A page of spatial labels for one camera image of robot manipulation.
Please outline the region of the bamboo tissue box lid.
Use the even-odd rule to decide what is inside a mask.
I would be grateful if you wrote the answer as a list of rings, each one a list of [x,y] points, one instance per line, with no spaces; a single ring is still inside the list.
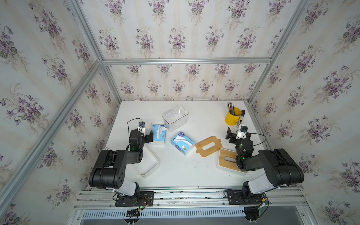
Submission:
[[[221,140],[215,136],[210,136],[195,145],[196,153],[205,158],[223,148]]]

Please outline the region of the blue tissue paper pack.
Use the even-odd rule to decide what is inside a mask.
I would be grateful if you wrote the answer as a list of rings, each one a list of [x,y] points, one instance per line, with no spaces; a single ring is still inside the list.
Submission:
[[[184,132],[179,132],[171,139],[172,145],[183,155],[187,155],[194,147],[195,142]]]

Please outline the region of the clear plastic tissue box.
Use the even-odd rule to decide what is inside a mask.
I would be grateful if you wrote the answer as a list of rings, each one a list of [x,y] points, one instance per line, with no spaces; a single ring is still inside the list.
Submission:
[[[177,105],[162,113],[162,118],[167,129],[172,132],[187,123],[188,115],[189,111],[184,106]]]

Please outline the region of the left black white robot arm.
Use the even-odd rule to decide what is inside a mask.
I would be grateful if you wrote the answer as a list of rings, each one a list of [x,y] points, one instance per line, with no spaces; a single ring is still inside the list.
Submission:
[[[101,150],[90,173],[89,186],[111,190],[123,197],[139,195],[139,185],[126,178],[126,166],[141,163],[144,145],[152,142],[153,137],[152,131],[146,135],[134,129],[130,132],[125,150]]]

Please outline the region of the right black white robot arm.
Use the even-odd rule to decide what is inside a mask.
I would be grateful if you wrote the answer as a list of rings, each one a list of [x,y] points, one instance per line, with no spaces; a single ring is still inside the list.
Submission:
[[[255,144],[251,136],[247,126],[241,126],[235,133],[228,128],[226,133],[226,140],[235,145],[238,169],[243,172],[264,170],[263,175],[244,182],[241,189],[244,196],[253,197],[277,187],[304,182],[303,171],[285,149],[259,150],[253,155]]]

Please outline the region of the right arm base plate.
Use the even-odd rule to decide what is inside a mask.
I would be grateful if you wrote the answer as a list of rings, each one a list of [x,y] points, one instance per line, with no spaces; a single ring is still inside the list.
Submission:
[[[246,190],[226,189],[224,195],[230,205],[262,205],[266,200],[265,194],[252,194]]]

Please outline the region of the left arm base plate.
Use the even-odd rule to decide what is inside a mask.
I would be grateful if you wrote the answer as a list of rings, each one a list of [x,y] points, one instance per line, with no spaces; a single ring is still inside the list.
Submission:
[[[154,201],[153,191],[141,191],[134,196],[121,196],[117,195],[115,198],[116,207],[140,207],[144,208],[146,206],[153,206]]]

